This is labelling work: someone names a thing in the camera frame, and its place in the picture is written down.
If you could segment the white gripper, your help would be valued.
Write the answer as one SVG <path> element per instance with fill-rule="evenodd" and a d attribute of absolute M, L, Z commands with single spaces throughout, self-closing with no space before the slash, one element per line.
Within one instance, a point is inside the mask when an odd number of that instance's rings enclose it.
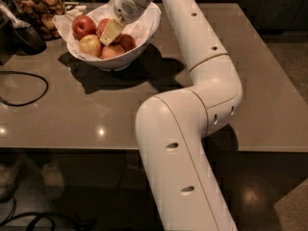
<path fill-rule="evenodd" d="M 137 21 L 147 9 L 147 4 L 142 4 L 137 0 L 115 0 L 114 14 L 108 20 L 102 31 L 100 41 L 105 45 L 110 45 L 123 31 L 123 24 L 131 24 Z"/>

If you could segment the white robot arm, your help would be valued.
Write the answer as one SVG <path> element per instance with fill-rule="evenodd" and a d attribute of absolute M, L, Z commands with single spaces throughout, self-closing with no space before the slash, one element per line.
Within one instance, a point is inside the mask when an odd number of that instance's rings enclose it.
<path fill-rule="evenodd" d="M 122 23 L 153 0 L 112 0 Z M 156 94 L 136 115 L 141 160 L 165 231 L 238 231 L 202 138 L 230 122 L 243 88 L 224 46 L 194 0 L 162 0 L 192 83 Z"/>

